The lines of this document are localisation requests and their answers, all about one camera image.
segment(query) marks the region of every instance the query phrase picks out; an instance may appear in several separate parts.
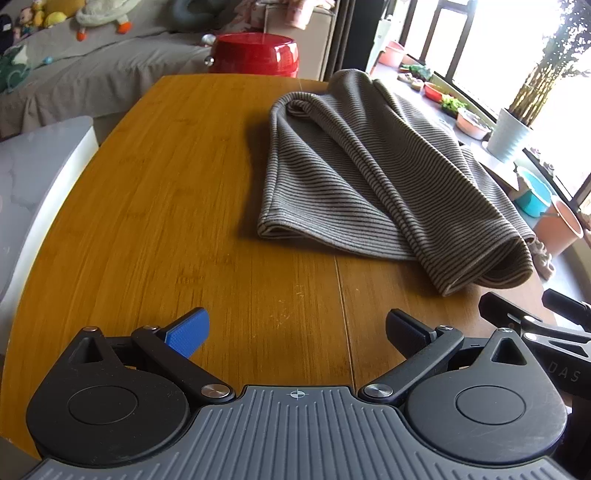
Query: blue bucket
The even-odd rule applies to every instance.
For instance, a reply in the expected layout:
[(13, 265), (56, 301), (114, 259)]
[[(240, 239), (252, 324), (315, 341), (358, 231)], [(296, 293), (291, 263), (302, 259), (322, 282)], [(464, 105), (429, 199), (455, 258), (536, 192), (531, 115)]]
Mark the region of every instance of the blue bucket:
[(526, 168), (517, 167), (517, 173), (525, 179), (530, 189), (516, 199), (515, 203), (529, 216), (541, 216), (552, 204), (552, 192), (544, 182)]

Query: blue gripper pad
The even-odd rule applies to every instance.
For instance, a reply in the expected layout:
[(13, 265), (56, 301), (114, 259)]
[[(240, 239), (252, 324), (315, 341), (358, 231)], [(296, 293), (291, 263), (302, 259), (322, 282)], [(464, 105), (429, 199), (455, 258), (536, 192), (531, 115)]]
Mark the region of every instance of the blue gripper pad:
[(191, 310), (170, 325), (162, 328), (158, 336), (173, 350), (189, 358), (209, 336), (209, 315), (201, 307)]

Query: striped cloth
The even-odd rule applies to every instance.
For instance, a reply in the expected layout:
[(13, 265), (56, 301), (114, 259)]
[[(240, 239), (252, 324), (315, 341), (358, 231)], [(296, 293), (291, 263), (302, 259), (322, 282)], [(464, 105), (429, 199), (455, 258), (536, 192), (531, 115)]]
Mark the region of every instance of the striped cloth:
[(273, 105), (258, 233), (418, 260), (444, 296), (516, 287), (534, 269), (534, 233), (470, 149), (357, 70)]

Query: window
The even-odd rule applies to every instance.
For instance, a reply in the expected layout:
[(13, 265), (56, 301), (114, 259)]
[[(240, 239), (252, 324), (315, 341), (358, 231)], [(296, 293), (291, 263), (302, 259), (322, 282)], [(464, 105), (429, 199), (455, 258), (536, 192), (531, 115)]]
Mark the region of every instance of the window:
[[(416, 59), (496, 116), (541, 60), (557, 0), (414, 0), (401, 42)], [(591, 49), (577, 64), (591, 69)], [(560, 79), (532, 125), (532, 146), (578, 205), (591, 190), (591, 76)]]

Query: pivot bolt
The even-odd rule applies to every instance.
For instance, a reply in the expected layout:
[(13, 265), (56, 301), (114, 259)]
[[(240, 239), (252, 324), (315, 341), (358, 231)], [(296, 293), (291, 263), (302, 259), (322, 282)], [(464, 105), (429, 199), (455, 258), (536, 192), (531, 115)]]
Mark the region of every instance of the pivot bolt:
[(394, 393), (394, 390), (383, 383), (372, 383), (363, 388), (363, 393), (371, 398), (387, 398)]
[(210, 383), (201, 389), (201, 395), (207, 398), (224, 398), (230, 394), (230, 388), (220, 383)]

